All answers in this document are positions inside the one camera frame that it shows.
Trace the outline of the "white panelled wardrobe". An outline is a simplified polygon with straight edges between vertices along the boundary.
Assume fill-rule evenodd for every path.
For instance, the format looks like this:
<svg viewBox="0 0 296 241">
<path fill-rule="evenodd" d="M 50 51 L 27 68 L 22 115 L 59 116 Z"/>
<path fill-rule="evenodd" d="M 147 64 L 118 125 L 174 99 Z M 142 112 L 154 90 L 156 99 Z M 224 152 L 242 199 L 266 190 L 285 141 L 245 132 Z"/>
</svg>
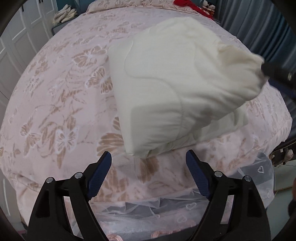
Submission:
<svg viewBox="0 0 296 241">
<path fill-rule="evenodd" d="M 47 163 L 56 164 L 57 106 L 49 95 L 64 47 L 51 33 L 53 1 L 26 1 L 1 35 L 1 209 L 29 221 Z"/>
</svg>

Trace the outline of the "red cloth on bed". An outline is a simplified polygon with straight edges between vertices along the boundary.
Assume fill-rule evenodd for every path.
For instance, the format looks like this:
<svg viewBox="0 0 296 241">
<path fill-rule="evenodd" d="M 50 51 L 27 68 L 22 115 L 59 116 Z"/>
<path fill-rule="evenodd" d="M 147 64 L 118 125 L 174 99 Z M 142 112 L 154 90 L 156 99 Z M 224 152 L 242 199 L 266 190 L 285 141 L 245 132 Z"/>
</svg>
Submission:
<svg viewBox="0 0 296 241">
<path fill-rule="evenodd" d="M 215 18 L 215 16 L 210 16 L 208 15 L 201 7 L 201 3 L 202 1 L 200 1 L 199 3 L 194 3 L 194 1 L 190 1 L 190 0 L 175 0 L 173 1 L 173 3 L 179 7 L 189 7 L 192 10 L 194 10 L 195 12 L 211 19 L 214 20 L 216 23 L 221 24 L 221 22 L 219 20 L 217 20 L 217 18 Z"/>
</svg>

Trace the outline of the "cream quilted zip jacket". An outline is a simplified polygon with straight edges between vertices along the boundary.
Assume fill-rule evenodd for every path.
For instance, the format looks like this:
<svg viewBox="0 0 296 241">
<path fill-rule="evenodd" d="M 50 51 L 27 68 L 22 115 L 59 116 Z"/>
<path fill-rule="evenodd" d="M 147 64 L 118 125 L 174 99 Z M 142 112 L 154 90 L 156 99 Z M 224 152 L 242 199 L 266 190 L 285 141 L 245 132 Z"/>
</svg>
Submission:
<svg viewBox="0 0 296 241">
<path fill-rule="evenodd" d="M 125 151 L 146 158 L 247 124 L 264 59 L 191 17 L 171 18 L 108 49 Z"/>
</svg>

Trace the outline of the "beige folded clothes pile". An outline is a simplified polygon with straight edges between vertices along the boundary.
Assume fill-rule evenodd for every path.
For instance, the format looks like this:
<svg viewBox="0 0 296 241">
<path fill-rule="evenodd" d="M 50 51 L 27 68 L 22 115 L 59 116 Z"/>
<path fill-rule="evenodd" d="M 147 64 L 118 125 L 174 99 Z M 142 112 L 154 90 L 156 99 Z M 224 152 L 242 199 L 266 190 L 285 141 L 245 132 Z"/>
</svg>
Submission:
<svg viewBox="0 0 296 241">
<path fill-rule="evenodd" d="M 66 4 L 59 10 L 53 18 L 53 26 L 72 20 L 78 16 L 77 9 L 73 9 L 71 5 Z"/>
</svg>

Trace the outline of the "pink floral pillow left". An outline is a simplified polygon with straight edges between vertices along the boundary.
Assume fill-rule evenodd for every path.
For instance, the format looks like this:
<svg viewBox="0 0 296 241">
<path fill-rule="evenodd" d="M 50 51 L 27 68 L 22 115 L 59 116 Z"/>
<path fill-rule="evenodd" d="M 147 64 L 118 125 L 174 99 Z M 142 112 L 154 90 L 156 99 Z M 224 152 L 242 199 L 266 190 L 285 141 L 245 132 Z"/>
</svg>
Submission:
<svg viewBox="0 0 296 241">
<path fill-rule="evenodd" d="M 177 8 L 177 6 L 173 4 L 173 1 L 166 0 L 105 0 L 92 2 L 88 6 L 86 12 L 95 13 L 108 9 L 125 8 L 130 6 L 157 7 L 165 9 Z"/>
</svg>

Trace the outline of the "small plush toy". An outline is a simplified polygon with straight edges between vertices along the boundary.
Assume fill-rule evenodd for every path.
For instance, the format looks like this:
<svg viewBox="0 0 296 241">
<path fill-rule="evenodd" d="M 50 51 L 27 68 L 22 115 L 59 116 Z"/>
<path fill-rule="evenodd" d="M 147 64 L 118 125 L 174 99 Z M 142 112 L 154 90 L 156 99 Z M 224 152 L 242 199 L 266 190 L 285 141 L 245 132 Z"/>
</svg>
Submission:
<svg viewBox="0 0 296 241">
<path fill-rule="evenodd" d="M 201 3 L 202 9 L 210 16 L 214 16 L 216 6 L 207 0 L 202 1 Z"/>
</svg>

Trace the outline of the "grey window curtain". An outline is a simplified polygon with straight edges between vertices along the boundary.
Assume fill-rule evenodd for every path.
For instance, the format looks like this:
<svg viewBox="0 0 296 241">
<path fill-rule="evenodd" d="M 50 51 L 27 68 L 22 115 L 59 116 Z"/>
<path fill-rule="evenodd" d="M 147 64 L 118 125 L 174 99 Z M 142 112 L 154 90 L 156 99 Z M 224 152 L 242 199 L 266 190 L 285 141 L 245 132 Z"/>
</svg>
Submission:
<svg viewBox="0 0 296 241">
<path fill-rule="evenodd" d="M 221 27 L 250 51 L 295 72 L 295 1 L 217 1 Z"/>
</svg>

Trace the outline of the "dark bedside table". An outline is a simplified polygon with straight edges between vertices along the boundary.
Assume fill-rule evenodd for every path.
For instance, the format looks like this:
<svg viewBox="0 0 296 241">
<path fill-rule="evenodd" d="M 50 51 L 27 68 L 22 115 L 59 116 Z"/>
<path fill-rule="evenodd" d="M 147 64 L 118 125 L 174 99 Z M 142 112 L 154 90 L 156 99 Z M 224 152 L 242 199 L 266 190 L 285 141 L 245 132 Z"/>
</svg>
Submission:
<svg viewBox="0 0 296 241">
<path fill-rule="evenodd" d="M 51 29 L 52 35 L 57 34 L 62 28 L 64 28 L 68 22 L 60 23 Z"/>
</svg>

